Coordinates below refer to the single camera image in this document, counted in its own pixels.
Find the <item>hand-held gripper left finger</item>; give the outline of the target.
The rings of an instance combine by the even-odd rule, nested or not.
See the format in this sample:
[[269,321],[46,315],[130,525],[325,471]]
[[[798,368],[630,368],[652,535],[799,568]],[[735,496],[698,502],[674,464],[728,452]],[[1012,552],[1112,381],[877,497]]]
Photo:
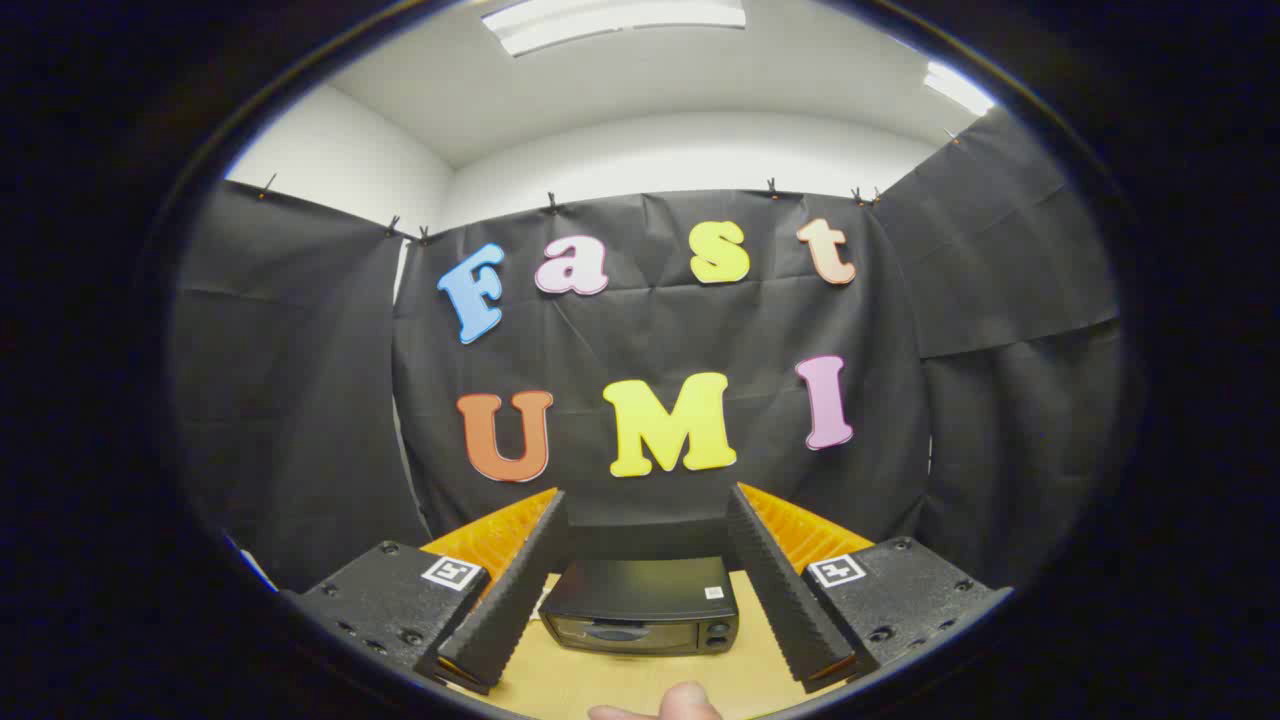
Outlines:
[[558,564],[567,496],[547,489],[413,547],[384,541],[289,602],[346,648],[416,682],[494,688]]

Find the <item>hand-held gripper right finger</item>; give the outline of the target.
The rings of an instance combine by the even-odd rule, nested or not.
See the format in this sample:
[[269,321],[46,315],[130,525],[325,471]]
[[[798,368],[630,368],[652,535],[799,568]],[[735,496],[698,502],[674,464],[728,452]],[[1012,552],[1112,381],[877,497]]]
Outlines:
[[1011,594],[909,536],[874,543],[744,483],[730,492],[726,523],[783,660],[808,692],[910,662]]

